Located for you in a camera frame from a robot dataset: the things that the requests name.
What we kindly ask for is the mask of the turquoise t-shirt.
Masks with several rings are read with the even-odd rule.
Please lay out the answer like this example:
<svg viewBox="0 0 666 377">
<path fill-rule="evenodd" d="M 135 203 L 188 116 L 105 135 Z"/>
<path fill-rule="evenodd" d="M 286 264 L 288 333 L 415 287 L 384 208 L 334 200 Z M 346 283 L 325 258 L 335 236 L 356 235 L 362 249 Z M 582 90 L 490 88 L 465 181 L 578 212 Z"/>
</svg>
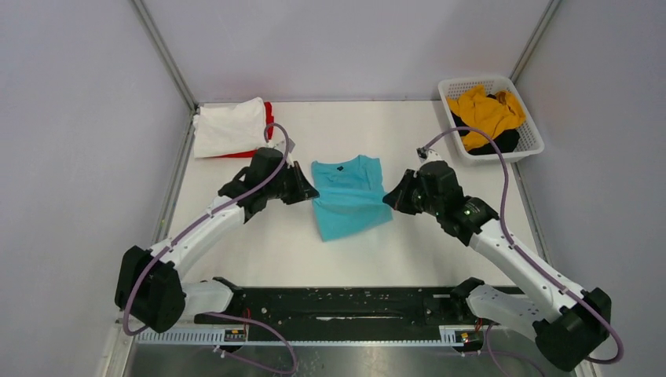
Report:
<svg viewBox="0 0 666 377">
<path fill-rule="evenodd" d="M 380 159 L 365 155 L 341 163 L 311 163 L 319 197 L 313 212 L 324 242 L 340 240 L 393 220 L 383 202 L 386 191 Z"/>
</svg>

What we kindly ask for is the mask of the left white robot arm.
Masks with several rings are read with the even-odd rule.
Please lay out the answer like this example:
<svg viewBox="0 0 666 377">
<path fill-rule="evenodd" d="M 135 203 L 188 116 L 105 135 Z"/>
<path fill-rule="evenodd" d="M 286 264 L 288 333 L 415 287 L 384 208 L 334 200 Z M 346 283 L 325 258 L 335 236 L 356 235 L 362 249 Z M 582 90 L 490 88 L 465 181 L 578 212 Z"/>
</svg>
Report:
<svg viewBox="0 0 666 377">
<path fill-rule="evenodd" d="M 298 163 L 277 148 L 260 148 L 248 166 L 224 184 L 209 206 L 176 236 L 148 249 L 133 246 L 121 261 L 114 302 L 123 319 L 163 333 L 183 316 L 215 313 L 226 323 L 243 315 L 242 299 L 220 280 L 185 283 L 183 277 L 224 235 L 264 210 L 270 200 L 286 205 L 319 197 Z"/>
</svg>

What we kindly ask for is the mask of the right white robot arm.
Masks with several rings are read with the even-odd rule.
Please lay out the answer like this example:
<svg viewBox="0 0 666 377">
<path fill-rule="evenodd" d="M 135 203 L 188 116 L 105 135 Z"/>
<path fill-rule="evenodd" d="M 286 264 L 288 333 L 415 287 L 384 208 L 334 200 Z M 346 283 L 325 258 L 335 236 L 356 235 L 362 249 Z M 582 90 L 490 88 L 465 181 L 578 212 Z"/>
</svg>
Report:
<svg viewBox="0 0 666 377">
<path fill-rule="evenodd" d="M 609 337 L 612 301 L 600 288 L 588 291 L 532 258 L 525 245 L 485 201 L 466 196 L 455 171 L 444 161 L 406 170 L 382 201 L 403 214 L 429 214 L 450 236 L 488 259 L 528 297 L 497 291 L 480 280 L 460 284 L 463 294 L 450 303 L 455 320 L 477 317 L 534 341 L 556 368 L 571 372 Z"/>
</svg>

